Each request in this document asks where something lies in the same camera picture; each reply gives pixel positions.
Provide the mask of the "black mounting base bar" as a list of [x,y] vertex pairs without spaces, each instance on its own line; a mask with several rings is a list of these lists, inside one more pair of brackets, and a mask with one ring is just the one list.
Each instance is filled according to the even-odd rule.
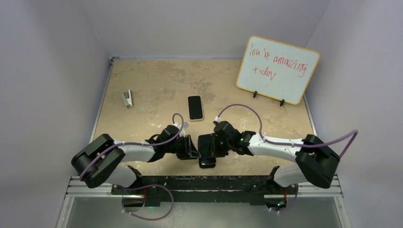
[[142,176],[130,187],[112,186],[113,195],[140,195],[145,206],[162,202],[248,203],[284,207],[296,186],[281,187],[270,177],[258,176]]

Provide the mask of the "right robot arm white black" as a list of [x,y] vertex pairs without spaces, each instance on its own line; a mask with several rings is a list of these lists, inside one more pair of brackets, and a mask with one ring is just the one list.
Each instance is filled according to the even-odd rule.
[[304,139],[262,138],[253,131],[239,132],[229,122],[214,122],[211,142],[213,157],[224,157],[229,151],[239,155],[268,156],[293,162],[287,167],[274,168],[267,188],[279,193],[292,184],[309,182],[328,189],[340,162],[340,156],[322,141],[308,134]]

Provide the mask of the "whiteboard with yellow frame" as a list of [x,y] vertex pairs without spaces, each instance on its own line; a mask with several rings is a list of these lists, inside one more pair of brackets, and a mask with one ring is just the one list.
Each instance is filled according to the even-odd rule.
[[251,36],[236,86],[297,105],[302,100],[320,57],[319,52],[311,49]]

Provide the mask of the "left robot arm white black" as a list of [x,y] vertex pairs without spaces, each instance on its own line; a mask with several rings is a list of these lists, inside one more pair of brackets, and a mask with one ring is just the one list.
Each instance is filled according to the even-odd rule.
[[90,189],[111,183],[123,186],[129,194],[137,194],[142,187],[140,172],[135,168],[119,168],[119,164],[155,162],[167,153],[180,160],[201,158],[191,136],[184,134],[181,125],[174,124],[142,142],[114,140],[104,133],[73,156],[71,165]]

